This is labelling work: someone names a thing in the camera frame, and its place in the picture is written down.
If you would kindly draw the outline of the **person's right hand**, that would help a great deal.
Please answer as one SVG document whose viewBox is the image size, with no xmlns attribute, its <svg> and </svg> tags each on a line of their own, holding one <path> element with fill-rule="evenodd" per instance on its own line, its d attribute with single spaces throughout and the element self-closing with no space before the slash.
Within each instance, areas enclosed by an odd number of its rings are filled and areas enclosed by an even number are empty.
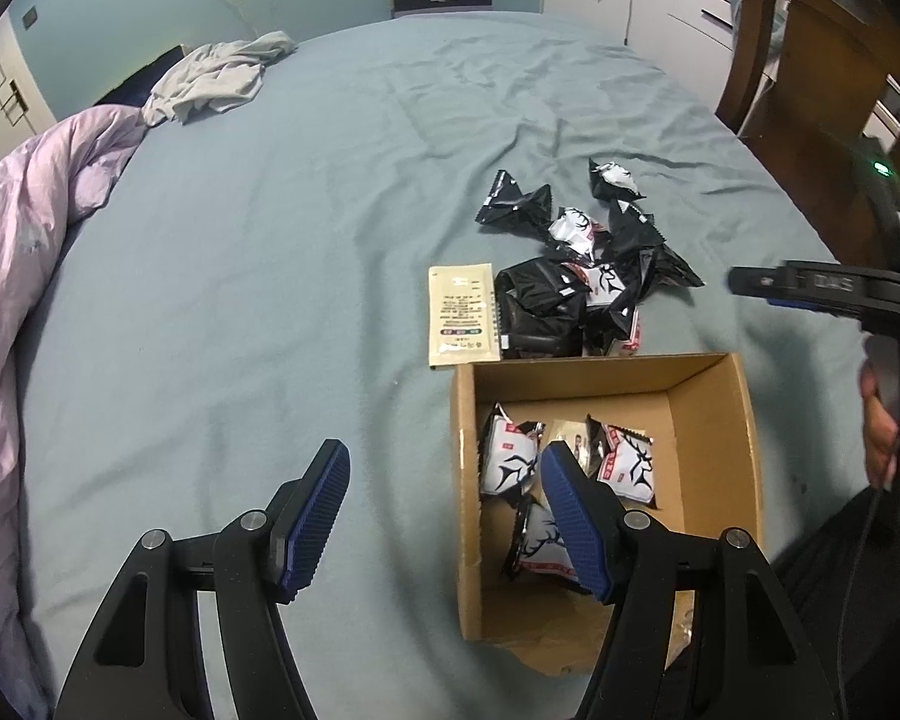
<svg viewBox="0 0 900 720">
<path fill-rule="evenodd" d="M 865 473 L 871 488 L 883 489 L 896 473 L 898 423 L 880 398 L 877 374 L 870 362 L 860 367 L 859 390 L 863 413 Z"/>
</svg>

